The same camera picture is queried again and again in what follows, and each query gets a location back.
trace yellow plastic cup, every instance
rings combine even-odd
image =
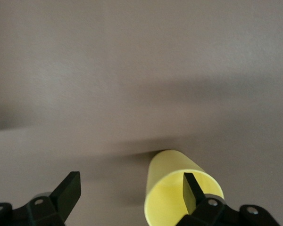
[[[175,226],[188,214],[183,200],[185,172],[194,174],[204,194],[224,198],[217,181],[191,159],[179,151],[162,151],[154,156],[148,171],[144,212],[150,226]]]

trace black plastic bracket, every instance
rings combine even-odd
[[[221,197],[207,197],[192,173],[184,173],[183,199],[188,210],[177,226],[280,226],[260,206],[243,205],[239,211],[227,206]]]
[[[49,197],[34,198],[15,210],[0,203],[0,226],[64,226],[80,196],[80,172],[71,172]]]

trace bolt head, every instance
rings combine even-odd
[[[39,205],[43,203],[43,199],[38,199],[37,201],[34,202],[35,205]]]
[[[210,200],[208,201],[208,203],[209,203],[211,206],[217,206],[217,205],[218,205],[217,201],[214,200],[214,199],[210,199]]]
[[[247,209],[248,213],[257,215],[259,212],[255,207],[249,206]]]

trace gray wall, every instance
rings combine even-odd
[[[283,0],[0,0],[0,202],[80,170],[69,226],[145,226],[167,148],[283,225]]]

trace yellow cup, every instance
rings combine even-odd
[[[175,226],[188,214],[183,200],[185,172],[194,174],[204,194],[224,198],[217,181],[191,159],[179,151],[162,151],[154,156],[148,171],[144,211],[150,226]]]

